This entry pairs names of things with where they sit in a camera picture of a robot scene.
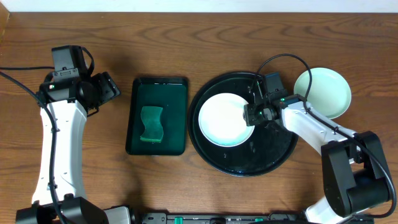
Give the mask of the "white plate green stain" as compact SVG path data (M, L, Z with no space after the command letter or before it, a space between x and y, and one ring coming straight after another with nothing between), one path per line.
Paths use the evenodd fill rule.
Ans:
M248 140L254 126L247 126L244 106L248 102L232 93L220 93L207 99L198 115L201 133L211 143L221 147L235 147Z

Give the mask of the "green scrubbing sponge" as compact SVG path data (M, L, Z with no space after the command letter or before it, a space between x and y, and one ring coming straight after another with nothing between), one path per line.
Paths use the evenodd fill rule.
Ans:
M140 140L144 142L160 143L164 136L161 124L163 108L158 106L143 106L141 110L141 121L144 125L144 132Z

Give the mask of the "pale green plate front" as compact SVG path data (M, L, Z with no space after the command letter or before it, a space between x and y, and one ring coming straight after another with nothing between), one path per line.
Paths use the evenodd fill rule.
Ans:
M311 68L312 85L309 94L350 92L348 82L338 72L329 68Z

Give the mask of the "pale green plate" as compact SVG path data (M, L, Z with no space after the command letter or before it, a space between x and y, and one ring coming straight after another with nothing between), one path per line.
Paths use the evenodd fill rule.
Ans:
M351 104L350 92L309 94L308 102L312 108L330 119L343 115Z
M311 68L312 85L309 94L350 92L348 82L338 72L329 68Z

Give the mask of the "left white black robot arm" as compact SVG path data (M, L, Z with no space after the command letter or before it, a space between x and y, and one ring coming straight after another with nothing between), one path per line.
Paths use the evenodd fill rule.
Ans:
M16 223L130 223L125 206L102 210L86 198L82 177L82 139L88 111L120 94L106 72L93 77L59 74L45 79L36 96L42 107L43 145L39 180L29 208Z

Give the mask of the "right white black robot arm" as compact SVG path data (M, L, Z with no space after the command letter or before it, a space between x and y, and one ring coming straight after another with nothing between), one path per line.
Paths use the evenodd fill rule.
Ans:
M275 121L320 153L325 195L304 211L308 222L375 219L365 210L388 201L391 208L380 217L394 212L397 192L381 142L373 132L357 133L336 124L300 95L270 104L246 104L243 116L247 126Z

